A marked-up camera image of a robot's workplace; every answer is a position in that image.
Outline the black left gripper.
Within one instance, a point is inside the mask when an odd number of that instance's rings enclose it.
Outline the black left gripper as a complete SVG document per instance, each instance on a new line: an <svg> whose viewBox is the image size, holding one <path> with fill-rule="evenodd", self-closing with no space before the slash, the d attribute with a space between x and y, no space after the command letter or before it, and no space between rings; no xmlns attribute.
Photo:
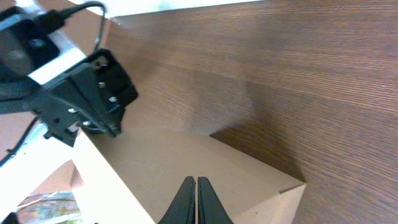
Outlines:
<svg viewBox="0 0 398 224"><path fill-rule="evenodd" d="M137 97L122 65L99 49L42 85L27 105L47 125L45 138L73 146L78 128L112 138L121 134L125 108Z"/></svg>

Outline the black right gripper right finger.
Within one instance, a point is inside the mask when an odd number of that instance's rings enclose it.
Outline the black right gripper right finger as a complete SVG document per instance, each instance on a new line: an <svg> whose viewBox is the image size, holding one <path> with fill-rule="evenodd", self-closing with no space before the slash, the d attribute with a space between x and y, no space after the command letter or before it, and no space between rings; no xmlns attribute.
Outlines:
<svg viewBox="0 0 398 224"><path fill-rule="evenodd" d="M198 178L198 223L233 224L207 177Z"/></svg>

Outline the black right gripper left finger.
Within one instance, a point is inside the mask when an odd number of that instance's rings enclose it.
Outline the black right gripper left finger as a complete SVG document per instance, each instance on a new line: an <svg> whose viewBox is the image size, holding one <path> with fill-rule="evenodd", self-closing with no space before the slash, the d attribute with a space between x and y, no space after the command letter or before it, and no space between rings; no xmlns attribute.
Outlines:
<svg viewBox="0 0 398 224"><path fill-rule="evenodd" d="M183 180L159 224L195 224L195 187L192 176Z"/></svg>

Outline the cardboard box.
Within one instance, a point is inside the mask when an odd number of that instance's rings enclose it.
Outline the cardboard box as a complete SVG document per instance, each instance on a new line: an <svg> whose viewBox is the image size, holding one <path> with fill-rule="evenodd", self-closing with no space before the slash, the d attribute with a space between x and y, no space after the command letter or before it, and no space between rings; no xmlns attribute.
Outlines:
<svg viewBox="0 0 398 224"><path fill-rule="evenodd" d="M116 139L79 133L75 145L37 128L1 167L1 216L45 179L74 190L87 223L157 223L184 178L206 177L234 223L292 223L306 185L209 136L135 129Z"/></svg>

